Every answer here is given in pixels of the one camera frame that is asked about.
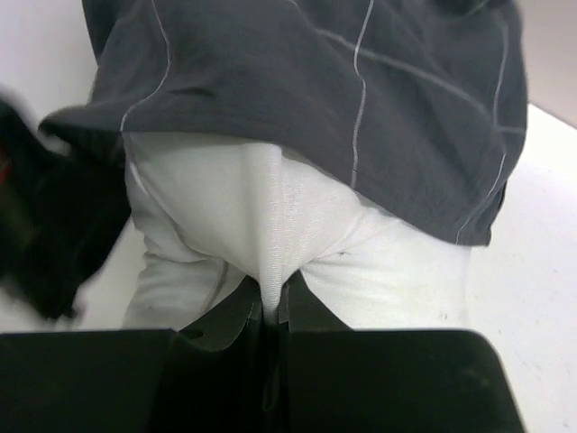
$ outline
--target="white surface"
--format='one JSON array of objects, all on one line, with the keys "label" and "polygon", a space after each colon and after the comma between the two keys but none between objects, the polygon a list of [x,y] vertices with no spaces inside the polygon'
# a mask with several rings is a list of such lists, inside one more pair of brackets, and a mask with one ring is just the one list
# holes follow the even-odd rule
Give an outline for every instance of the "white surface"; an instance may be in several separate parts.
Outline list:
[{"label": "white surface", "polygon": [[[84,101],[95,65],[80,2],[2,0],[0,59],[0,88],[17,91],[34,118]],[[470,308],[503,358],[529,431],[577,432],[577,131],[535,108],[530,114],[493,245],[474,255]],[[87,287],[83,328],[119,325],[142,249],[129,228]],[[38,328],[0,302],[0,332]]]}]

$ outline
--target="white fabric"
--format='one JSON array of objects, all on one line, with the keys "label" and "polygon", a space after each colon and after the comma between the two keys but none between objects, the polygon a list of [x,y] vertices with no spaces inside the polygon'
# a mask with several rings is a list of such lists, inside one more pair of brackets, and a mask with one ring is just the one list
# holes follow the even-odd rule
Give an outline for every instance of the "white fabric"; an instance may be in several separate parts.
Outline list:
[{"label": "white fabric", "polygon": [[416,230],[278,145],[126,138],[133,220],[148,248],[126,327],[182,328],[246,274],[274,322],[297,270],[353,328],[466,327],[470,248]]}]

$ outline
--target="white stitching line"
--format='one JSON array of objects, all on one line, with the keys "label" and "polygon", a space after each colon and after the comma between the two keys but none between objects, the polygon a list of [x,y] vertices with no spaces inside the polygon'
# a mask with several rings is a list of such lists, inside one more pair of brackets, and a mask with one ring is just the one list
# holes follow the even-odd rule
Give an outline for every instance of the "white stitching line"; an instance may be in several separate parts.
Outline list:
[{"label": "white stitching line", "polygon": [[167,34],[164,30],[164,27],[162,26],[162,21],[160,20],[159,11],[156,9],[156,4],[154,4],[154,0],[151,0],[151,4],[152,4],[152,9],[154,10],[154,14],[156,15],[156,20],[157,20],[159,27],[160,27],[160,32],[162,33],[162,38],[164,38],[164,44],[166,46],[166,63],[167,63],[166,70],[164,71],[164,76],[162,77],[162,80],[160,81],[159,85],[156,87],[156,89],[154,89],[154,91],[152,93],[150,93],[147,97],[141,99],[138,102],[135,102],[134,104],[132,104],[131,106],[128,107],[128,109],[124,113],[123,118],[120,122],[120,132],[121,133],[124,131],[124,124],[126,123],[126,119],[130,115],[130,113],[132,111],[134,111],[134,109],[136,109],[138,106],[141,106],[142,104],[146,103],[146,101],[148,101],[151,97],[153,97],[154,95],[156,95],[159,92],[160,88],[162,87],[162,85],[166,81],[166,78],[169,76],[170,66],[172,64],[172,59],[170,58],[169,37],[167,36]]},{"label": "white stitching line", "polygon": [[367,31],[367,25],[369,24],[369,19],[372,14],[372,7],[375,4],[375,0],[371,0],[369,3],[369,8],[367,9],[367,14],[364,17],[364,23],[362,24],[361,32],[359,33],[359,39],[356,46],[354,47],[354,58],[353,65],[354,71],[357,76],[362,81],[362,93],[361,93],[361,104],[359,105],[359,112],[357,113],[357,119],[354,123],[353,129],[353,172],[351,173],[351,188],[354,189],[357,183],[357,169],[359,166],[359,129],[361,128],[362,117],[364,115],[364,107],[367,102],[367,82],[362,77],[359,72],[359,50],[361,49],[362,39]]},{"label": "white stitching line", "polygon": [[508,59],[508,26],[499,12],[493,14],[493,20],[495,20],[495,23],[499,27],[503,38],[503,59],[501,60],[499,80],[497,81],[495,98],[493,99],[493,124],[497,126],[499,125],[499,96],[501,93],[501,86],[503,85],[503,77],[505,76],[505,68],[507,67]]},{"label": "white stitching line", "polygon": [[473,6],[467,13],[465,13],[461,16],[454,17],[454,18],[448,18],[446,20],[443,20],[443,22],[444,23],[458,23],[460,21],[464,21],[467,18],[472,17],[473,15],[478,13],[481,9],[483,9],[486,5],[488,5],[489,1],[490,0],[483,0],[482,2],[479,2],[478,4]]},{"label": "white stitching line", "polygon": [[[501,31],[501,35],[503,38],[503,59],[501,61],[501,66],[499,69],[499,79],[497,81],[497,87],[495,88],[495,97],[493,99],[493,124],[497,126],[498,124],[498,111],[499,111],[499,94],[501,90],[501,85],[503,84],[503,76],[505,75],[505,69],[507,67],[507,58],[508,58],[508,26],[507,22],[503,19],[499,12],[495,12],[493,14],[493,20],[495,21],[496,25],[499,27]],[[503,174],[503,167],[505,165],[505,159],[507,158],[507,152],[503,152],[503,158],[501,159],[501,164],[499,166],[499,172],[497,173],[497,178],[493,182],[493,186],[490,188],[487,197],[475,208],[473,213],[467,218],[464,222],[463,226],[457,232],[456,243],[459,244],[459,238],[461,237],[461,233],[463,229],[471,222],[472,217],[477,213],[479,207],[481,207],[484,203],[487,202],[489,197],[495,192],[497,185],[499,184],[499,180],[501,178],[501,174]]]},{"label": "white stitching line", "polygon": [[[349,50],[355,50],[355,48],[356,48],[356,46],[353,43],[348,42],[343,36],[341,36],[339,34],[336,34],[336,33],[333,33],[331,31],[324,30],[324,29],[316,29],[316,31],[320,35],[325,36],[327,39],[331,39],[335,42],[340,43],[341,45],[343,45],[345,48],[347,48]],[[391,66],[392,68],[403,70],[403,71],[405,71],[409,74],[412,74],[416,77],[419,77],[419,78],[424,79],[426,81],[429,81],[433,84],[436,84],[438,87],[443,88],[447,92],[449,92],[449,93],[455,95],[456,97],[459,97],[460,99],[468,102],[471,106],[473,106],[482,115],[491,119],[491,115],[489,114],[487,109],[479,101],[477,101],[475,98],[473,98],[471,95],[469,95],[467,92],[465,92],[461,88],[458,88],[457,86],[455,86],[455,85],[453,85],[453,84],[451,84],[451,83],[449,83],[443,79],[440,79],[439,77],[437,77],[437,75],[431,74],[430,72],[427,72],[425,70],[417,68],[417,67],[410,65],[410,64],[408,64],[402,60],[393,59],[392,57],[389,57],[386,54],[379,54],[379,53],[376,53],[374,51],[367,50],[364,48],[359,49],[359,54],[361,56],[367,58],[367,59],[374,60],[374,61],[377,61],[380,63],[385,63],[385,64]],[[498,131],[500,131],[502,133],[511,133],[511,134],[525,134],[527,131],[525,128],[523,128],[521,126],[501,126],[501,125],[498,125],[497,129],[498,129]]]}]

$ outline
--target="gray t-shirt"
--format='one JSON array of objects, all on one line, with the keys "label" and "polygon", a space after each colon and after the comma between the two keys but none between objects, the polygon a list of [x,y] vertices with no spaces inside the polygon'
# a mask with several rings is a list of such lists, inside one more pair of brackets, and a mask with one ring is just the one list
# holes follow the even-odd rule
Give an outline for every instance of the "gray t-shirt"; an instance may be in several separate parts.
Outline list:
[{"label": "gray t-shirt", "polygon": [[511,0],[85,0],[91,101],[41,128],[278,143],[424,232],[482,245],[527,130]]}]

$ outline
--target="black cloth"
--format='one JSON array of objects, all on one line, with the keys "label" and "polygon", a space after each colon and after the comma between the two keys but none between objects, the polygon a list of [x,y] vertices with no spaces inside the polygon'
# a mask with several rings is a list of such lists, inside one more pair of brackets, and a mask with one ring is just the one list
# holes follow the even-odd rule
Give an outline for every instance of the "black cloth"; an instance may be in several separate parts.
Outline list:
[{"label": "black cloth", "polygon": [[287,146],[454,244],[490,242],[527,129],[512,0],[85,0],[90,103],[51,134],[122,163],[118,136]]},{"label": "black cloth", "polygon": [[0,97],[0,289],[44,318],[73,316],[129,215],[123,170],[49,152]]}]

